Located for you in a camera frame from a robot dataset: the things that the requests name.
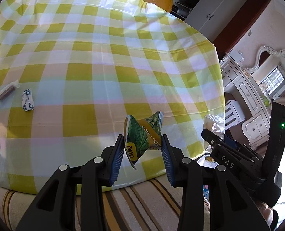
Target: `white chair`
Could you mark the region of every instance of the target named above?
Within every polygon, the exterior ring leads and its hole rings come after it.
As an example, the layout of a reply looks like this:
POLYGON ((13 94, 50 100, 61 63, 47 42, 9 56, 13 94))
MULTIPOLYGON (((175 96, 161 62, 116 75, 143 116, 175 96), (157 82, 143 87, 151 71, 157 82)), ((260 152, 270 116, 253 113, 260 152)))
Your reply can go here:
POLYGON ((225 104, 225 130, 245 120, 244 113, 237 101, 229 100, 225 104))

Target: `window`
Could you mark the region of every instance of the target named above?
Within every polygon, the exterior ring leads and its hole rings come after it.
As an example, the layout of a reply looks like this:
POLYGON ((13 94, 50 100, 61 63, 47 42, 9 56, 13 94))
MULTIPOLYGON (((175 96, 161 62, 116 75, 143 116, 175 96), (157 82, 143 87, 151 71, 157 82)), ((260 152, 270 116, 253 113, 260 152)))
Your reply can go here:
POLYGON ((259 84, 260 89, 270 99, 276 99, 282 92, 285 91, 285 77, 276 67, 268 77, 259 84))

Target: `ornate mirror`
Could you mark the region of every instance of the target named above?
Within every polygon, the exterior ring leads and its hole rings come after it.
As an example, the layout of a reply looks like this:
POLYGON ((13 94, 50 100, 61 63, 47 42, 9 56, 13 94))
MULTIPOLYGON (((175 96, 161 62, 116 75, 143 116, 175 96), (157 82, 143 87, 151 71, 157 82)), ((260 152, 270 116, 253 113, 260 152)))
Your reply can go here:
POLYGON ((285 102, 285 49, 276 51, 261 46, 255 65, 248 72, 270 101, 285 102))

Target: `dresser drawer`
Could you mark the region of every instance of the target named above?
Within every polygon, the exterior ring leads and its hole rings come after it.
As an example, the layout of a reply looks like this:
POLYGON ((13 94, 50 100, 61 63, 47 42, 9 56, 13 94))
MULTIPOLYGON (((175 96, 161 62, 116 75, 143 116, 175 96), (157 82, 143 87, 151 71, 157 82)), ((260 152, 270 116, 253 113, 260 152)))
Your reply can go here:
POLYGON ((224 90, 225 90, 225 88, 228 87, 228 85, 230 85, 232 81, 230 80, 229 76, 226 74, 224 70, 222 70, 222 79, 223 79, 223 85, 224 85, 224 90))
POLYGON ((238 69, 231 63, 230 60, 227 60, 222 68, 225 70, 226 74, 233 81, 233 83, 236 83, 236 81, 242 77, 238 69))
POLYGON ((262 107, 258 102, 258 99, 256 98, 254 92, 252 91, 251 87, 248 85, 248 83, 245 81, 243 77, 241 77, 235 83, 235 86, 237 87, 238 91, 241 93, 243 99, 245 100, 253 116, 256 115, 260 110, 262 110, 262 107))
POLYGON ((257 114, 254 116, 256 125, 259 129, 259 132, 261 135, 263 135, 265 132, 269 131, 269 124, 268 122, 265 122, 266 117, 265 117, 265 113, 262 111, 261 114, 257 114))
POLYGON ((226 67, 224 67, 224 71, 232 81, 238 77, 236 72, 232 69, 232 67, 229 64, 226 67))
POLYGON ((249 140, 249 143, 254 143, 259 138, 261 138, 259 129, 258 129, 256 122, 253 118, 242 123, 242 130, 243 130, 244 135, 249 140))

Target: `checkered tablecloth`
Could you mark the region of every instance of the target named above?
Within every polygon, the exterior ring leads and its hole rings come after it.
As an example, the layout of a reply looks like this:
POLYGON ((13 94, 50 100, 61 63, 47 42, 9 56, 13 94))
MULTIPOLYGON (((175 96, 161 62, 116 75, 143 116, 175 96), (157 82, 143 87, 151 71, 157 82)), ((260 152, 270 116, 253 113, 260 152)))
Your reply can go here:
MULTIPOLYGON (((37 193, 61 164, 113 145, 126 115, 163 111, 162 133, 186 157, 204 152, 204 117, 224 116, 215 47, 142 0, 6 0, 0 4, 0 186, 37 193), (31 88, 35 108, 22 109, 31 88)), ((160 151, 123 158, 115 188, 165 172, 160 151)))

